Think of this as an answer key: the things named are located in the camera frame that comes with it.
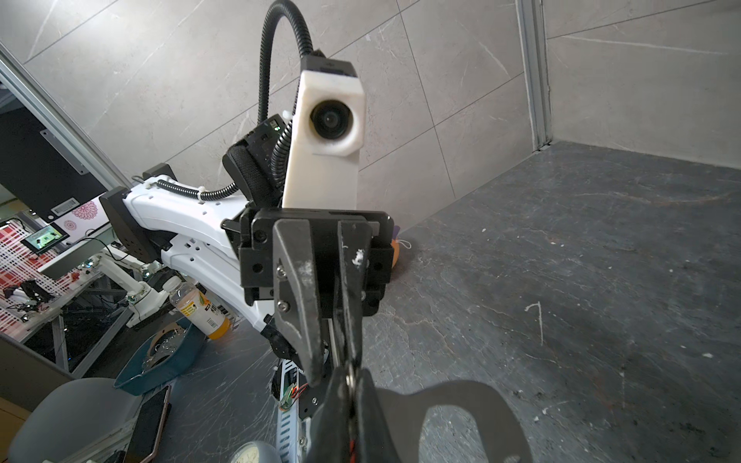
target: gray tile wall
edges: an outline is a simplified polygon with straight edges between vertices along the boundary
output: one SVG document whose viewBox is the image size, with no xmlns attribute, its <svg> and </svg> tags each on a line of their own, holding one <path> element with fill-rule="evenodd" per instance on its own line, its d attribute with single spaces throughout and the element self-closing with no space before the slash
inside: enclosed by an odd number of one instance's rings
<svg viewBox="0 0 741 463">
<path fill-rule="evenodd" d="M 543 7 L 555 139 L 741 168 L 741 1 Z"/>
<path fill-rule="evenodd" d="M 352 61 L 368 95 L 359 205 L 403 228 L 532 151 L 512 0 L 294 0 L 314 46 Z M 270 0 L 0 0 L 0 41 L 127 175 L 167 161 L 230 182 L 227 147 L 255 124 Z M 270 111 L 293 105 L 283 21 Z"/>
</svg>

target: bolt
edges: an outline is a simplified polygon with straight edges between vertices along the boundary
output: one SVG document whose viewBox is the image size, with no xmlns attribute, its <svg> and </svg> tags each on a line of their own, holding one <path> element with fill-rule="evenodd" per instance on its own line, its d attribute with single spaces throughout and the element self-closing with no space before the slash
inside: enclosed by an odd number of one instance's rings
<svg viewBox="0 0 741 463">
<path fill-rule="evenodd" d="M 286 301 L 278 301 L 276 302 L 276 306 L 278 307 L 278 310 L 283 313 L 287 313 L 290 310 L 290 304 L 288 304 Z"/>
<path fill-rule="evenodd" d="M 288 279 L 288 277 L 285 274 L 285 270 L 283 270 L 282 265 L 278 265 L 278 267 L 276 267 L 276 276 L 278 277 L 278 280 L 280 280 L 281 282 L 284 282 Z"/>
<path fill-rule="evenodd" d="M 268 240 L 268 235 L 266 235 L 262 230 L 256 230 L 253 236 L 255 237 L 255 241 L 258 243 L 264 243 Z"/>
</svg>

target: robotic arm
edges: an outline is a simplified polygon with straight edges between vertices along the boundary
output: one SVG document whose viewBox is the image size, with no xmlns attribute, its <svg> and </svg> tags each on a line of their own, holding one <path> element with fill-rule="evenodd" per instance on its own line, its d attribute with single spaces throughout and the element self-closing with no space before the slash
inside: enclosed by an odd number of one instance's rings
<svg viewBox="0 0 741 463">
<path fill-rule="evenodd" d="M 287 124 L 267 117 L 270 48 L 283 16 L 302 55 Z M 458 381 L 401 396 L 376 389 L 363 369 L 362 317 L 377 312 L 390 280 L 393 219 L 356 210 L 360 80 L 352 64 L 313 50 L 289 0 L 276 0 L 265 19 L 260 90 L 258 127 L 223 158 L 234 184 L 194 189 L 160 164 L 143 184 L 101 197 L 127 251 L 197 279 L 299 365 L 309 387 L 326 388 L 332 399 L 309 417 L 303 461 L 414 463 L 427 409 L 454 404 L 476 418 L 490 462 L 531 462 L 522 428 L 491 387 Z"/>
</svg>

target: camera lens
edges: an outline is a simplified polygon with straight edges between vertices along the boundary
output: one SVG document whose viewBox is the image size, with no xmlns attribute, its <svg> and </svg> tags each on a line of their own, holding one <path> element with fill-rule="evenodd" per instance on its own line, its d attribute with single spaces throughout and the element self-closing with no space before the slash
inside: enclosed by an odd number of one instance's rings
<svg viewBox="0 0 741 463">
<path fill-rule="evenodd" d="M 350 128 L 350 109 L 340 101 L 319 103 L 311 112 L 316 132 L 324 139 L 337 140 Z"/>
</svg>

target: juice bottle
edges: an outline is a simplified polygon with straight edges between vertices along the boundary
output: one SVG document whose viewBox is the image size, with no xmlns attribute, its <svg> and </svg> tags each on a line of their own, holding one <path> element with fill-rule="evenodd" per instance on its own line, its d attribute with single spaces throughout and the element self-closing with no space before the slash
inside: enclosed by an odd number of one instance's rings
<svg viewBox="0 0 741 463">
<path fill-rule="evenodd" d="M 173 306 L 209 338 L 218 339 L 229 330 L 229 319 L 197 287 L 174 276 L 162 285 L 162 289 L 170 293 Z"/>
</svg>

